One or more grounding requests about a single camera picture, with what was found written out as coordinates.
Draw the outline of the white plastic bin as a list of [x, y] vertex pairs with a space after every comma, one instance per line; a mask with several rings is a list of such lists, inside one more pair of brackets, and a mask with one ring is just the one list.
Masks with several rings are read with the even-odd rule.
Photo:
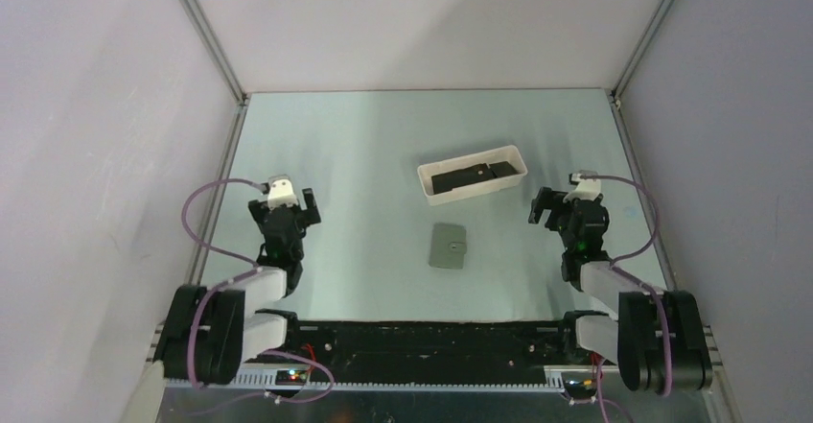
[[417, 167], [424, 195], [431, 206], [518, 186], [527, 173], [528, 169], [515, 145]]

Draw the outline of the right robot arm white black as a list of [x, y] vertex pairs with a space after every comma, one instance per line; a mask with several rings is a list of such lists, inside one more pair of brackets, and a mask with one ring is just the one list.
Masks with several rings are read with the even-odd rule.
[[713, 365], [695, 297], [665, 291], [621, 269], [604, 249], [610, 216], [598, 192], [541, 188], [528, 220], [559, 235], [563, 280], [604, 310], [564, 314], [557, 348], [569, 363], [592, 354], [615, 364], [631, 391], [708, 389]]

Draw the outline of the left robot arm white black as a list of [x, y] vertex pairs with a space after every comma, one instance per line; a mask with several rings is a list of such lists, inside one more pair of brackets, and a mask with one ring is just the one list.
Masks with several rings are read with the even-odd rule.
[[247, 207], [263, 241], [249, 270], [213, 287], [186, 284], [174, 293], [153, 359], [165, 378], [195, 387], [227, 385], [242, 364], [268, 351], [291, 362], [303, 349], [294, 317], [266, 310], [298, 287], [309, 227], [320, 223], [314, 191], [300, 194], [287, 177], [259, 186], [263, 197]]

